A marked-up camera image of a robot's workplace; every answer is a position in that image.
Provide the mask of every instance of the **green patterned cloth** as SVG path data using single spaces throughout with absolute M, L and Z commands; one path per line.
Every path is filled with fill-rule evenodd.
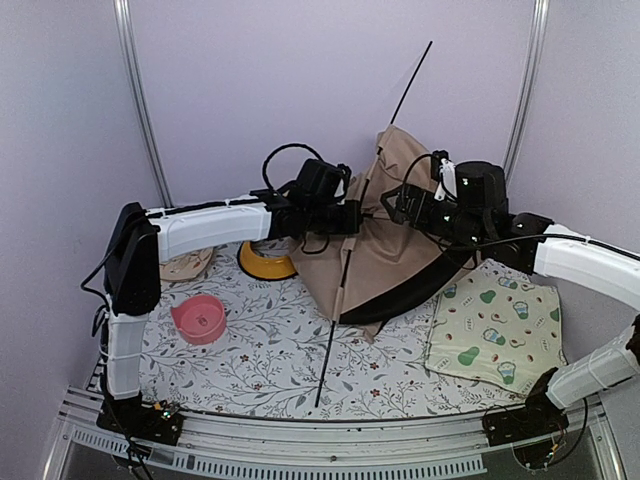
M 561 317 L 555 287 L 478 268 L 441 294 L 426 368 L 527 395 L 566 364 Z

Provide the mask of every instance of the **white arm segment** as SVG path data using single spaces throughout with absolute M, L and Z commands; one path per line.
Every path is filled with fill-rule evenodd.
M 163 209 L 148 213 L 163 212 Z M 269 236 L 271 212 L 264 203 L 204 208 L 149 219 L 160 227 L 160 262 L 193 250 L 229 242 L 257 241 Z M 110 314 L 109 343 L 106 352 L 109 392 L 116 400 L 135 397 L 140 392 L 138 372 L 142 337 L 149 314 L 140 316 Z
M 590 355 L 560 367 L 549 381 L 549 400 L 562 410 L 584 397 L 640 374 L 635 354 L 626 348 L 634 331 L 635 327 L 630 326 Z
M 234 200 L 255 197 L 245 195 Z M 149 213 L 163 212 L 162 209 Z M 257 241 L 267 238 L 271 212 L 264 203 L 203 208 L 150 219 L 160 227 L 158 253 L 160 263 L 168 262 L 183 253 L 215 247 L 230 242 Z
M 545 233 L 576 234 L 562 225 Z M 536 273 L 562 278 L 604 293 L 640 310 L 640 262 L 602 247 L 573 240 L 549 238 L 538 245 Z M 575 363 L 560 367 L 551 377 L 547 397 L 559 409 L 640 374 L 633 352 L 626 348 L 634 326 Z
M 551 225 L 544 233 L 587 238 L 562 225 Z M 548 238 L 538 245 L 533 270 L 604 293 L 640 311 L 640 262 L 632 258 L 589 243 Z

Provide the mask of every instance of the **yellow bowl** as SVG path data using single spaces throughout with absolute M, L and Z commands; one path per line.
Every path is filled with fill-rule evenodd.
M 258 280 L 285 280 L 298 273 L 289 257 L 261 257 L 253 251 L 251 242 L 240 247 L 238 264 L 244 273 Z

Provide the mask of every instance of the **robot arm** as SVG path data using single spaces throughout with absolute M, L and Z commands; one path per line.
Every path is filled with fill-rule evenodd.
M 100 427 L 122 431 L 124 426 L 138 438 L 167 444 L 178 440 L 181 416 L 172 407 L 143 407 L 138 380 L 144 327 L 160 301 L 159 263 L 229 242 L 307 232 L 357 233 L 359 202 L 345 200 L 350 173 L 344 165 L 308 159 L 296 180 L 278 190 L 267 181 L 268 188 L 233 200 L 152 210 L 132 203 L 122 209 L 100 265 L 105 267 L 106 292 L 106 306 L 101 307 L 106 310 L 101 339 L 106 374 Z M 83 282 L 84 289 L 98 270 Z
M 454 166 L 446 152 L 434 152 L 432 177 L 440 182 L 435 193 L 405 181 L 382 195 L 394 222 L 409 223 L 443 248 L 480 251 L 483 258 L 583 285 L 640 311 L 637 254 L 572 232 L 548 218 L 510 214 L 504 172 L 495 165 Z M 518 414 L 519 425 L 511 412 L 486 415 L 483 422 L 490 443 L 526 438 L 524 431 L 549 433 L 566 422 L 562 413 L 566 407 L 639 374 L 639 362 L 640 316 L 590 355 L 542 375 Z

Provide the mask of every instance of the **metal pole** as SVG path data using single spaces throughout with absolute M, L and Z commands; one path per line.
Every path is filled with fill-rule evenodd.
M 520 145 L 526 126 L 529 105 L 533 95 L 533 86 L 538 73 L 538 64 L 542 56 L 542 45 L 544 43 L 544 33 L 547 27 L 547 15 L 549 12 L 549 0 L 536 0 L 533 11 L 533 21 L 531 24 L 531 35 L 529 37 L 529 52 L 525 66 L 518 108 L 511 129 L 511 137 L 507 146 L 507 153 L 504 159 L 504 171 L 507 186 L 511 181 L 515 170 L 516 161 L 520 152 Z
M 153 178 L 158 188 L 158 193 L 164 207 L 174 207 L 167 178 L 162 168 L 160 155 L 158 154 L 158 146 L 151 128 L 151 119 L 147 102 L 144 98 L 142 88 L 142 78 L 140 77 L 140 66 L 138 65 L 138 56 L 136 54 L 136 46 L 133 38 L 133 28 L 131 24 L 131 13 L 129 11 L 129 0 L 114 0 L 116 11 L 116 24 L 118 25 L 118 33 L 120 34 L 120 45 L 122 46 L 122 54 L 124 56 L 125 68 L 129 76 L 129 83 L 133 93 L 133 99 L 138 112 L 138 121 L 142 129 L 149 161 L 151 162 L 151 170 Z

